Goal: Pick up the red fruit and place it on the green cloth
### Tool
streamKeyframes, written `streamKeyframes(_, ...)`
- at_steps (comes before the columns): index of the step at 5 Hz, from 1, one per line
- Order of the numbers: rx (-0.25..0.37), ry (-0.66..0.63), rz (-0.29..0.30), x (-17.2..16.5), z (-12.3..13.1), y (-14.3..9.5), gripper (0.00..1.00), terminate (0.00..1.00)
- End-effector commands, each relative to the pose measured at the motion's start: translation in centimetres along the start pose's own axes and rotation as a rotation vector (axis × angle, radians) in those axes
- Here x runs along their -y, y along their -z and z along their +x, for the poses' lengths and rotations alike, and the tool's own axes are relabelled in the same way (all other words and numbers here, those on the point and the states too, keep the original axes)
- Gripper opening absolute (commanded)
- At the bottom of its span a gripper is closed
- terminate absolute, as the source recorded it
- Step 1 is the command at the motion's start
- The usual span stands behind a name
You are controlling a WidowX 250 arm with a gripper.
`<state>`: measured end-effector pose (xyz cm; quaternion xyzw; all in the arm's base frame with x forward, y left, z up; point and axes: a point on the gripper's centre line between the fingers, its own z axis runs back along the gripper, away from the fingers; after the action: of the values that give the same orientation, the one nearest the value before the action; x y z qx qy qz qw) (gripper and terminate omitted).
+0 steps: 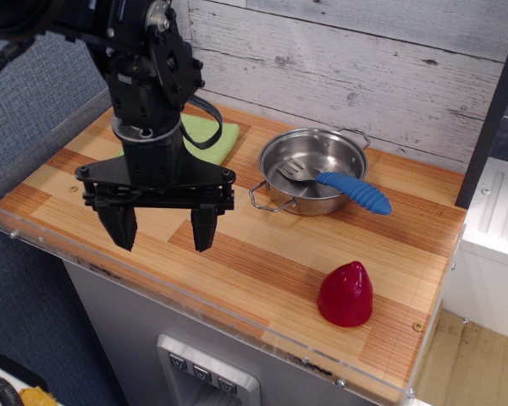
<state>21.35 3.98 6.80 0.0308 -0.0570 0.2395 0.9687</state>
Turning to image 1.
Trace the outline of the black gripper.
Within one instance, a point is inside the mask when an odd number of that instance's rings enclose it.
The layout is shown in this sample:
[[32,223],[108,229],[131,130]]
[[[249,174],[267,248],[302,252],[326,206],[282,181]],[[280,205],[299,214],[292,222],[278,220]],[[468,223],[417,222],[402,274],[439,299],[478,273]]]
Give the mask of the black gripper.
[[85,186],[86,204],[97,211],[112,241],[132,250],[136,207],[189,209],[196,250],[210,249],[217,211],[235,205],[235,173],[194,157],[185,146],[179,117],[156,129],[113,117],[111,128],[123,154],[80,166],[75,177]]

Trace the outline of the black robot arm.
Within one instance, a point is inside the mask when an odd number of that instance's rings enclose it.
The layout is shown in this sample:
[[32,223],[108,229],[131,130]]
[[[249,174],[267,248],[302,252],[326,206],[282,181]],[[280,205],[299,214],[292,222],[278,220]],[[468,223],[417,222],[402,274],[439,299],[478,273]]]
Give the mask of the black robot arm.
[[123,153],[78,167],[84,200],[113,242],[133,247],[138,207],[187,209],[196,249],[213,244],[218,217],[234,206],[235,174],[193,156],[186,104],[220,118],[196,95],[205,83],[169,1],[0,1],[0,72],[53,32],[83,41],[107,83]]

